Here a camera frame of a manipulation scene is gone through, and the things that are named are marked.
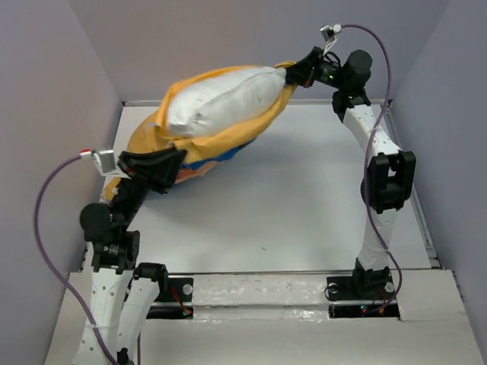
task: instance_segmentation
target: white fabric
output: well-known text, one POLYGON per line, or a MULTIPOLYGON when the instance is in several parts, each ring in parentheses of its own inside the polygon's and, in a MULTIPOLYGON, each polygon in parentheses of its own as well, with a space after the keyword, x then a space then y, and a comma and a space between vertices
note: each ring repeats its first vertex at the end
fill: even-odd
POLYGON ((192 84, 171 101, 167 128, 183 137, 210 136, 256 118, 282 92, 285 73, 284 68, 245 68, 192 84))

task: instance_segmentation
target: garment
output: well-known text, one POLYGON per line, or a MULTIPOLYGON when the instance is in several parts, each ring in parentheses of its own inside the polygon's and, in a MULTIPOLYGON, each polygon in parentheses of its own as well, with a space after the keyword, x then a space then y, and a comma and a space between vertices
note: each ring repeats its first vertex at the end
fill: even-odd
MULTIPOLYGON (((283 62, 274 67, 280 68, 289 65, 293 65, 293 62, 283 62)), ((209 137, 185 138, 171 135, 166 128, 165 113, 173 97, 188 85, 246 67, 256 66, 220 68, 172 84, 164 96, 159 109, 152 113, 133 132, 126 150, 137 154, 160 151, 170 146, 187 150, 186 159, 176 183, 181 183, 195 176, 203 176, 214 166, 231 159, 239 150, 251 143, 270 126, 272 121, 288 104, 289 99, 296 90, 296 85, 286 85, 278 99, 264 114, 235 124, 217 135, 209 137)), ((118 183, 119 178, 115 178, 107 185, 102 195, 104 199, 111 200, 113 198, 113 188, 118 183)))

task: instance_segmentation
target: robotic arm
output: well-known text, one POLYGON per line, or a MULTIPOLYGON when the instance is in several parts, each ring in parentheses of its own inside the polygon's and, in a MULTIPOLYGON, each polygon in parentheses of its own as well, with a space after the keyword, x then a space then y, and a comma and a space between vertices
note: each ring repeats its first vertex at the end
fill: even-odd
MULTIPOLYGON (((372 58, 357 50, 341 65, 329 51, 340 30, 339 25, 322 28, 326 48, 314 47, 304 59, 288 67, 286 82, 311 87, 317 81, 337 89, 333 94, 333 110, 366 151, 376 121, 364 88, 371 76, 372 58)), ((150 190, 164 194, 174 184, 185 156, 186 151, 174 148, 151 154, 122 152, 118 166, 128 179, 121 179, 110 203, 89 204, 81 212, 84 239, 94 247, 91 312, 107 346, 105 350, 121 365, 133 363, 136 339, 151 304, 159 293, 165 292, 168 280, 164 265, 141 263, 135 267, 140 233, 127 229, 150 190), (130 281, 132 292, 137 295, 127 298, 130 281)), ((86 151, 82 157, 95 160, 102 172, 114 170, 112 151, 107 154, 86 151)), ((411 195, 414 169, 414 154, 402 151, 379 126, 368 164, 367 200, 375 226, 388 246, 398 210, 411 195)), ((364 202, 365 194, 362 182, 364 202)), ((390 290, 386 290, 392 283, 387 255, 367 219, 352 276, 328 278, 328 298, 371 300, 378 290, 390 295, 390 290)), ((73 364, 110 363, 87 321, 73 364)))

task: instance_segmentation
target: yellow fabric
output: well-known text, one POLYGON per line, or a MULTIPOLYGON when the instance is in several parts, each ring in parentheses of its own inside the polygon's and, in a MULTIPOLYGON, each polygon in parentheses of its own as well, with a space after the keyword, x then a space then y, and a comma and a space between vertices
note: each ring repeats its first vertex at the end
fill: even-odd
MULTIPOLYGON (((293 65, 293 62, 283 62, 274 67, 287 67, 293 65)), ((196 161, 205 160, 212 157, 217 157, 232 148, 246 144, 252 141, 262 132, 264 132, 271 124, 271 122, 284 110, 291 98, 296 85, 285 86, 274 104, 262 115, 241 122, 219 132, 217 135, 211 137, 195 137, 185 138, 176 135, 171 135, 166 128, 166 112, 174 96, 185 87, 205 80, 206 78, 213 78, 225 74, 230 71, 236 71, 243 68, 250 68, 257 66, 235 66, 228 68, 220 68, 197 75, 184 81, 179 81, 172 84, 167 91, 164 99, 159 106, 159 109, 151 114, 142 124, 133 132, 127 146, 128 152, 145 154, 149 152, 159 151, 167 148, 169 145, 175 146, 177 149, 187 150, 185 163, 192 163, 196 161)), ((113 179, 103 191, 103 198, 111 200, 113 198, 113 188, 119 183, 119 178, 113 179)))

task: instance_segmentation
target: gray wall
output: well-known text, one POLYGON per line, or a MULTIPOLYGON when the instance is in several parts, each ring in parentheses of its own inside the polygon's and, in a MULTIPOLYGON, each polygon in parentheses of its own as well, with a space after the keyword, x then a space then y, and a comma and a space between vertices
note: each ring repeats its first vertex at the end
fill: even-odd
MULTIPOLYGON (((447 0, 69 0, 122 100, 160 100, 169 85, 230 65, 273 65, 323 45, 325 23, 360 23, 390 51, 393 90, 434 29, 447 0)), ((367 34, 348 30, 335 51, 374 58, 369 95, 384 98, 384 58, 367 34)), ((297 98, 331 97, 322 85, 297 98)))
POLYGON ((451 0, 392 109, 419 160, 415 184, 434 246, 457 272, 487 360, 485 19, 485 0, 451 0))
MULTIPOLYGON (((46 175, 80 149, 111 145, 121 103, 66 0, 0 2, 0 354, 43 363, 62 286, 35 248, 33 204, 46 175)), ((78 163, 55 180, 41 230, 67 273, 80 259, 78 215, 101 183, 78 163)))

